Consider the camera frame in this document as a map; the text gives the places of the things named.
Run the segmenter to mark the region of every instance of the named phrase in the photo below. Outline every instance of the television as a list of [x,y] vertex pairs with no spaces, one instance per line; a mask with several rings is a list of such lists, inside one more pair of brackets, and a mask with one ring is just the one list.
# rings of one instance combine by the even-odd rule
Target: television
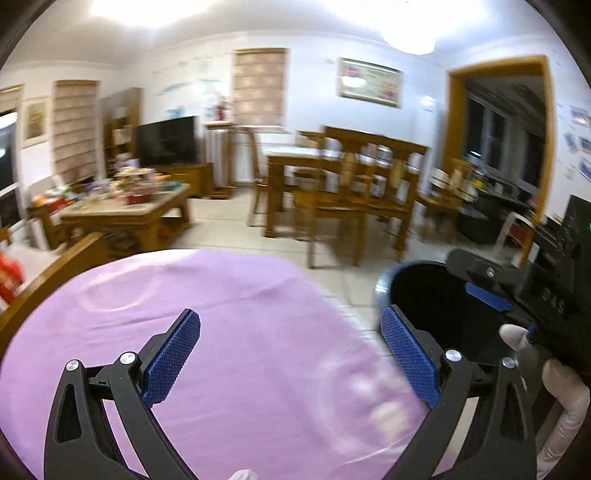
[[196,164],[198,117],[187,116],[140,125],[137,154],[141,167]]

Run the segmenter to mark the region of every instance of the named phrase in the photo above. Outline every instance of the painting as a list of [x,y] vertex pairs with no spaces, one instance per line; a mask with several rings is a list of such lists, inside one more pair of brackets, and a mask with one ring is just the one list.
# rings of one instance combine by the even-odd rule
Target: painting
[[400,108],[402,72],[359,60],[339,59],[339,95]]
[[50,98],[31,98],[22,103],[22,147],[30,147],[49,139]]

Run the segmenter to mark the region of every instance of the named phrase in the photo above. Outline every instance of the pink cloth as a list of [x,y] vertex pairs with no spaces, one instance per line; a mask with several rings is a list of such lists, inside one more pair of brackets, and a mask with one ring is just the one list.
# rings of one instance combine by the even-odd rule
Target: pink cloth
[[[185,308],[201,338],[154,415],[200,480],[380,480],[426,408],[289,262],[214,251],[137,255],[88,271],[25,322],[0,371],[0,427],[43,477],[47,419],[65,364],[139,351]],[[128,465],[143,469],[111,402]],[[384,452],[373,454],[386,448]]]

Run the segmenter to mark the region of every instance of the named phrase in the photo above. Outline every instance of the wooden cabinet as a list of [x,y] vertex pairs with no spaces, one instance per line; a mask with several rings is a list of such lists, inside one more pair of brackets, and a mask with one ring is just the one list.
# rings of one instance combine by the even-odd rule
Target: wooden cabinet
[[[142,106],[142,89],[128,88],[100,100],[103,116],[103,148],[105,150],[105,172],[107,176],[115,173],[115,158],[120,153],[137,156],[136,130],[139,125]],[[117,138],[113,131],[126,132],[123,139]]]
[[154,167],[157,171],[170,175],[173,180],[191,185],[189,196],[210,197],[213,190],[213,166],[170,165]]

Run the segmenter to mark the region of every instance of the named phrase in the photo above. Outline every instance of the latex glove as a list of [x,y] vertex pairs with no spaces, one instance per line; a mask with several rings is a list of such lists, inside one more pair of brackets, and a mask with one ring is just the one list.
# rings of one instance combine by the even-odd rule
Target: latex glove
[[239,470],[229,480],[259,480],[259,478],[252,470]]
[[[503,325],[499,334],[516,352],[529,345],[527,330],[517,325]],[[559,360],[548,360],[544,364],[542,382],[560,402],[563,412],[538,454],[538,480],[548,475],[558,463],[581,428],[589,408],[589,388],[577,372]]]

